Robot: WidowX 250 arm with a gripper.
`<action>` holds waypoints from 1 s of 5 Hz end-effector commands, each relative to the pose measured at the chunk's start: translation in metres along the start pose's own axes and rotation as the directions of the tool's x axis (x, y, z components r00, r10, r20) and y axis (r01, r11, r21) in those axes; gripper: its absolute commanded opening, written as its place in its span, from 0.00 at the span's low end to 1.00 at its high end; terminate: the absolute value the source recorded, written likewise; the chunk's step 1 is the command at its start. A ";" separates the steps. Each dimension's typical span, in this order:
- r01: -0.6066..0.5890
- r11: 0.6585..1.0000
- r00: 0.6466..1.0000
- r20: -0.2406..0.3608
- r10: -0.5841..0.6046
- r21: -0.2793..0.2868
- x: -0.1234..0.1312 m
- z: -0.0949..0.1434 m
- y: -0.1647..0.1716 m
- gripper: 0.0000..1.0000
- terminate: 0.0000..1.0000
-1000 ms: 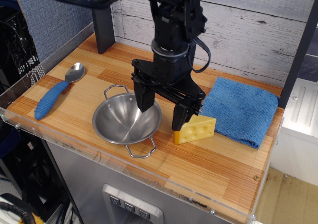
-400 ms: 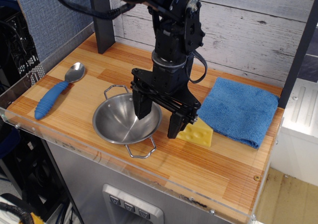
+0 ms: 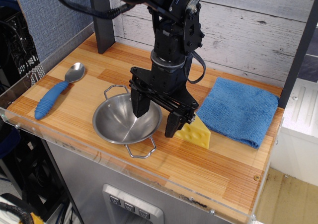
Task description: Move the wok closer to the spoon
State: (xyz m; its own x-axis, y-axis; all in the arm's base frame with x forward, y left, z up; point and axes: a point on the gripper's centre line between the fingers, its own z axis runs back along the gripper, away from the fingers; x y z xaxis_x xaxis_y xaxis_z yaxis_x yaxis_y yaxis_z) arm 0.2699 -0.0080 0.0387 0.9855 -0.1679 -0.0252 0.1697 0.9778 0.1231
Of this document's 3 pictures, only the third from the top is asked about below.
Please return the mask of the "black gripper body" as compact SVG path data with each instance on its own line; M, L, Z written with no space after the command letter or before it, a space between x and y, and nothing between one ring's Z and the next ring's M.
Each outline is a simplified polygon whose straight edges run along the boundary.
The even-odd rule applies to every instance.
M168 62L151 51L152 68L150 70L132 67L131 90L144 93L151 101L169 112L177 109L193 114L198 103L186 89L186 83L196 84L198 79L190 80L189 72L192 59L199 59L196 52L181 56L176 62Z

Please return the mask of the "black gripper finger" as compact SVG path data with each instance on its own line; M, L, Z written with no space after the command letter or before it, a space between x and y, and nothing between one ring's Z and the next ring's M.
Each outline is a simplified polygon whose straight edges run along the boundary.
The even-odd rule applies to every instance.
M167 118L167 125L165 129L165 137L173 138L174 134L181 130L184 124L191 124L193 121L193 114L188 114L184 110L177 109L170 112Z
M150 99L138 90L131 90L131 101L134 115L139 118L148 112L150 107Z

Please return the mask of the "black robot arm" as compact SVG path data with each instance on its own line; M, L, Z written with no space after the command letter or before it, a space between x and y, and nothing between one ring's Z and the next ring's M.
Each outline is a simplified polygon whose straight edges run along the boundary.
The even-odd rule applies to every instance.
M150 70L132 67L130 80L133 112L143 116L154 102L167 110L165 136L171 138L191 123L198 102L187 91L193 59L201 62L200 0L122 0L127 5L145 4L153 20L155 44Z

